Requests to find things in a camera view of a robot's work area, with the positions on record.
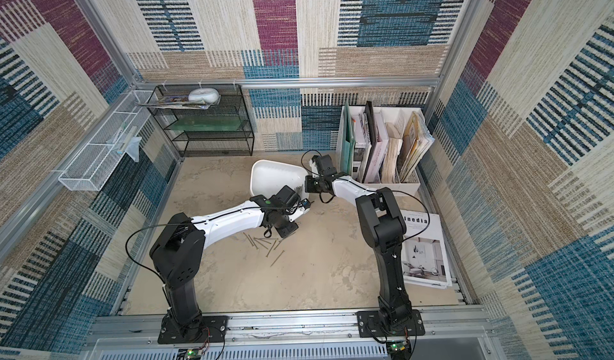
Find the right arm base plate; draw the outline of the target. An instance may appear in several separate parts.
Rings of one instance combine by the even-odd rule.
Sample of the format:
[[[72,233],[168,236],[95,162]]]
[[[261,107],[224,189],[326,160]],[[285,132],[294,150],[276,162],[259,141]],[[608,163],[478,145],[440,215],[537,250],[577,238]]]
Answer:
[[[419,310],[412,310],[412,317],[393,328],[385,328],[378,310],[359,310],[355,313],[361,338],[416,337],[425,335],[424,321]]]

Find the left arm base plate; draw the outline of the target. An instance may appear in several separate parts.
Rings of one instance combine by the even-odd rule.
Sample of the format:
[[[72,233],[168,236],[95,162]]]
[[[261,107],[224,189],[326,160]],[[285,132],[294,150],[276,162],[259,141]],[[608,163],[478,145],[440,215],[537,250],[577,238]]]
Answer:
[[[167,314],[161,322],[158,344],[217,343],[225,341],[227,315],[202,315],[185,326],[181,326]]]

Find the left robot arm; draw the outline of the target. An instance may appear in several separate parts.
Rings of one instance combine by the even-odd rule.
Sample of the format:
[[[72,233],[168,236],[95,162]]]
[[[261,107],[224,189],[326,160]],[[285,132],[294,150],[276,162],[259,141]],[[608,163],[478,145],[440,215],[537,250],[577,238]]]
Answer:
[[[206,332],[193,278],[204,250],[236,233],[264,227],[285,239],[311,203],[284,186],[270,198],[256,195],[236,207],[205,216],[175,214],[150,249],[153,266],[164,283],[169,309],[161,328],[180,342],[197,342]]]

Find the white plastic storage box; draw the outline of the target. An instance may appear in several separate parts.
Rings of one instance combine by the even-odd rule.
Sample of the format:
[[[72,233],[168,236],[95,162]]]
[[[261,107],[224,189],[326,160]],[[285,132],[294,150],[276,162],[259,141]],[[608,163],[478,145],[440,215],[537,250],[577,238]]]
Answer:
[[[301,199],[308,199],[305,191],[307,170],[296,165],[271,160],[258,160],[251,169],[249,191],[252,196],[264,195],[269,198],[276,195],[284,186],[299,194]]]

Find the white Inedia magazine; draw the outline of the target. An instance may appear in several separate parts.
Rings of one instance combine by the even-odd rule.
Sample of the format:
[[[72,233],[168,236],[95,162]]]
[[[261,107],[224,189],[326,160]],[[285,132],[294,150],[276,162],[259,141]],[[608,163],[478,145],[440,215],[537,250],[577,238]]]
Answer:
[[[417,286],[452,286],[441,219],[437,214],[401,210],[406,224],[401,250],[404,281]]]

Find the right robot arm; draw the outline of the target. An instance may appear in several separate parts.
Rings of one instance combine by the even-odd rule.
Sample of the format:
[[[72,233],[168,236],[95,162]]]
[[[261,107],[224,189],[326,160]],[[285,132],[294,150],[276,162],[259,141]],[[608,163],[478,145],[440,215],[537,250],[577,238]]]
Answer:
[[[406,224],[388,187],[373,189],[337,171],[329,155],[314,155],[305,179],[309,193],[327,193],[353,204],[361,233],[373,249],[380,280],[379,321],[386,333],[417,334],[419,321],[405,289],[401,264]]]

